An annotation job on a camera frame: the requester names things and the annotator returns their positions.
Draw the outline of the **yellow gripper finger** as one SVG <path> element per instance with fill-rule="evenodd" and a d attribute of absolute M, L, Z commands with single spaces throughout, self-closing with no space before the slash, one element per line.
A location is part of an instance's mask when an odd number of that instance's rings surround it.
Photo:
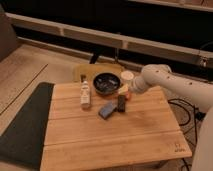
<path fill-rule="evenodd" d="M 126 95 L 128 92 L 128 85 L 124 84 L 121 88 L 118 89 L 119 95 Z"/>

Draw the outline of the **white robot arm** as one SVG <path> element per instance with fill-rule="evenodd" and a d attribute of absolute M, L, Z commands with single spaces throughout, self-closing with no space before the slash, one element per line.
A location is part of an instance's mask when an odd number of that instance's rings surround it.
<path fill-rule="evenodd" d="M 206 113 L 191 171 L 213 171 L 213 84 L 173 75 L 164 64 L 146 65 L 138 76 L 130 71 L 123 71 L 120 76 L 132 93 L 144 93 L 151 87 L 161 86 L 187 98 Z"/>

